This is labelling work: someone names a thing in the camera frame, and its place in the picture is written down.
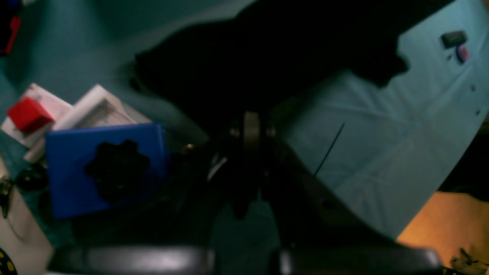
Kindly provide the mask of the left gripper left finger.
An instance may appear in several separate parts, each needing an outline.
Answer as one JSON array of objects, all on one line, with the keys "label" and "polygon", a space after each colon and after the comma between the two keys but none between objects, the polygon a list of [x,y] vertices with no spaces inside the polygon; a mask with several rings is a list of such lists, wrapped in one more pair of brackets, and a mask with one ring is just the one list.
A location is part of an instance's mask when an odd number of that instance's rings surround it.
[{"label": "left gripper left finger", "polygon": [[204,146],[172,155],[156,195],[116,212],[91,241],[55,251],[48,275],[209,275],[219,273],[210,240],[230,206],[244,219],[252,202],[252,115]]}]

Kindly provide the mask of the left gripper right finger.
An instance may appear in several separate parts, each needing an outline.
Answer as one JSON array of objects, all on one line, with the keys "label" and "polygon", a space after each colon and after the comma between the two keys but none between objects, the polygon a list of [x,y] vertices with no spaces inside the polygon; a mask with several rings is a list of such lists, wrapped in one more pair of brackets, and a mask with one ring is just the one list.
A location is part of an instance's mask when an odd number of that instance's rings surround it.
[{"label": "left gripper right finger", "polygon": [[276,136],[268,115],[252,114],[252,144],[280,238],[269,275],[443,274],[432,249],[400,245],[353,214]]}]

